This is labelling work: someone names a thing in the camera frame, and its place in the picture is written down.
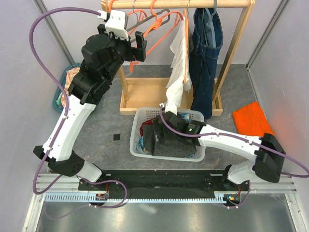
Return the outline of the red polka dot skirt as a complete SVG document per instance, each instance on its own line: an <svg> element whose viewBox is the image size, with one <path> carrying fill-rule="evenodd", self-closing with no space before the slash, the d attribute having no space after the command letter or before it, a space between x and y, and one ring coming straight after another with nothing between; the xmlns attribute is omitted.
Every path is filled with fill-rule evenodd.
<svg viewBox="0 0 309 232"><path fill-rule="evenodd" d="M153 125L153 120L154 120L154 118L151 118L151 119L149 119L149 120L147 120L147 121L144 121L144 122L141 124L140 129L139 129L139 131L140 131L140 136L141 136L141 137L143 136L144 132L145 132L146 130L148 130L148 129Z"/></svg>

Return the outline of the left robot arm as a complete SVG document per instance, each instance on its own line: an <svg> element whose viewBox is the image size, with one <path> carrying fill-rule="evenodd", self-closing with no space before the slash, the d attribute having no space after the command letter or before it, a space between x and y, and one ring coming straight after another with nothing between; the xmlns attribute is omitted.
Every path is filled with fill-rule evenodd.
<svg viewBox="0 0 309 232"><path fill-rule="evenodd" d="M131 46L130 39L123 40L115 32L107 32L103 24L98 26L98 31L81 49L84 59L67 90L69 102L56 124L61 129L55 128L45 144L33 150L53 172L84 178L95 190L105 187L106 178L99 167L78 156L72 149L73 145L124 61L145 61L147 46L140 31L135 33L135 47Z"/></svg>

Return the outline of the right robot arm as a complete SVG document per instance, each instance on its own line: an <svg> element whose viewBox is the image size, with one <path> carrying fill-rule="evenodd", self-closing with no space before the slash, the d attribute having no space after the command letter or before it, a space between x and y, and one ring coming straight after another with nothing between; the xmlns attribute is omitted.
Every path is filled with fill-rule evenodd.
<svg viewBox="0 0 309 232"><path fill-rule="evenodd" d="M187 121L180 114L160 112L156 129L159 142L177 141L185 145L212 147L239 155L246 160L241 164L228 165L221 178L222 187L233 190L244 181L260 178L278 183L281 177L285 153L274 135L265 133L262 137L240 135L217 129L204 122Z"/></svg>

